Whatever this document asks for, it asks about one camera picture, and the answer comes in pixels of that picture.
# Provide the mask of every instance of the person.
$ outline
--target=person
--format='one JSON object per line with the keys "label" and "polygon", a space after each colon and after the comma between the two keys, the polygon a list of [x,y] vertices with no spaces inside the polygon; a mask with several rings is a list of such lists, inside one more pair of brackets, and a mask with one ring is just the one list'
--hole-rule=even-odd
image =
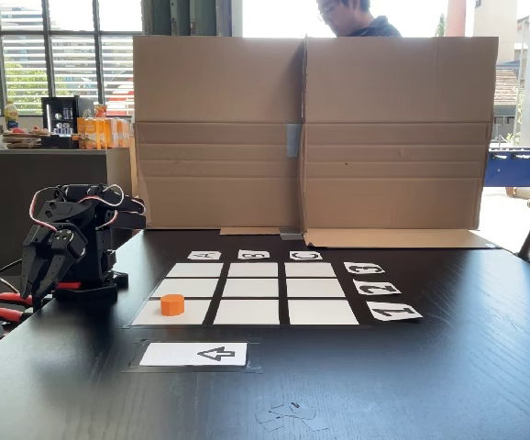
{"label": "person", "polygon": [[324,21],[337,37],[401,37],[386,16],[370,13],[370,0],[316,0]]}

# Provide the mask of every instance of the window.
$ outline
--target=window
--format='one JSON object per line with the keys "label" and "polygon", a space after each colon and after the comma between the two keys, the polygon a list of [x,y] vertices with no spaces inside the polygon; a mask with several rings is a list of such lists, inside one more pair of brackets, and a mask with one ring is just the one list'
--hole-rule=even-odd
{"label": "window", "polygon": [[41,0],[0,0],[3,30],[43,30]]}
{"label": "window", "polygon": [[53,37],[53,70],[57,96],[98,97],[96,57],[92,37]]}
{"label": "window", "polygon": [[140,0],[0,0],[0,115],[12,99],[40,115],[41,97],[90,97],[111,116],[134,110]]}
{"label": "window", "polygon": [[103,37],[102,63],[108,114],[132,116],[135,110],[133,38]]}
{"label": "window", "polygon": [[20,115],[39,114],[41,97],[49,94],[43,37],[3,37],[2,50],[6,96],[15,102]]}

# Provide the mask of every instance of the orange block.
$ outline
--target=orange block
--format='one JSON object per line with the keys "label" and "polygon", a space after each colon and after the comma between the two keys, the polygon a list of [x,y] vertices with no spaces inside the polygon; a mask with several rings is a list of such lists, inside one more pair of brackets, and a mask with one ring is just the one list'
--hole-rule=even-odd
{"label": "orange block", "polygon": [[163,316],[178,316],[183,314],[183,296],[165,295],[161,297],[161,314]]}

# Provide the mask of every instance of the white paper square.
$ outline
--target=white paper square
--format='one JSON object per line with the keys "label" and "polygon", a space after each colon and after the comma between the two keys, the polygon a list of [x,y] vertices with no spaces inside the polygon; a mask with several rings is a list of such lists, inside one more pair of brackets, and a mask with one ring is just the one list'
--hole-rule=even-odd
{"label": "white paper square", "polygon": [[228,277],[277,277],[277,263],[231,263]]}
{"label": "white paper square", "polygon": [[223,297],[277,298],[280,286],[277,279],[228,279]]}
{"label": "white paper square", "polygon": [[147,301],[132,325],[201,325],[209,306],[210,300],[186,301],[183,314],[163,316],[161,301]]}
{"label": "white paper square", "polygon": [[269,252],[266,250],[239,250],[238,259],[268,259]]}
{"label": "white paper square", "polygon": [[407,304],[396,304],[392,302],[371,302],[367,301],[369,310],[375,319],[380,321],[402,321],[404,319],[421,318],[414,307]]}
{"label": "white paper square", "polygon": [[215,260],[220,259],[222,254],[220,252],[214,252],[211,250],[195,250],[190,254],[188,259],[208,259]]}
{"label": "white paper square", "polygon": [[152,342],[141,367],[204,367],[247,365],[246,342]]}
{"label": "white paper square", "polygon": [[385,273],[385,270],[374,263],[345,263],[348,273],[355,275],[371,275],[373,273]]}
{"label": "white paper square", "polygon": [[199,280],[167,279],[163,280],[157,290],[153,292],[153,298],[165,295],[183,295],[184,298],[212,298],[216,290],[218,278],[204,278]]}
{"label": "white paper square", "polygon": [[177,263],[167,278],[218,278],[224,263]]}
{"label": "white paper square", "polygon": [[228,300],[218,307],[215,325],[278,325],[278,300]]}
{"label": "white paper square", "polygon": [[322,259],[320,252],[313,251],[292,251],[290,252],[290,259],[295,259],[296,261],[307,261],[312,259]]}
{"label": "white paper square", "polygon": [[357,293],[360,293],[361,295],[397,295],[401,293],[397,287],[390,282],[353,281],[355,282]]}
{"label": "white paper square", "polygon": [[347,300],[290,300],[292,325],[358,325]]}
{"label": "white paper square", "polygon": [[285,276],[288,278],[335,278],[330,263],[285,263]]}
{"label": "white paper square", "polygon": [[336,278],[288,279],[289,298],[345,298],[345,293]]}

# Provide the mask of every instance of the blue table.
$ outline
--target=blue table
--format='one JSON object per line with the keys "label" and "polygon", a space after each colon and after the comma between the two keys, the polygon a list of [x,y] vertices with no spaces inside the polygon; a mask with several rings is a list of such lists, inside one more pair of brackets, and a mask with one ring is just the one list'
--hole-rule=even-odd
{"label": "blue table", "polygon": [[485,186],[530,187],[530,148],[490,148]]}

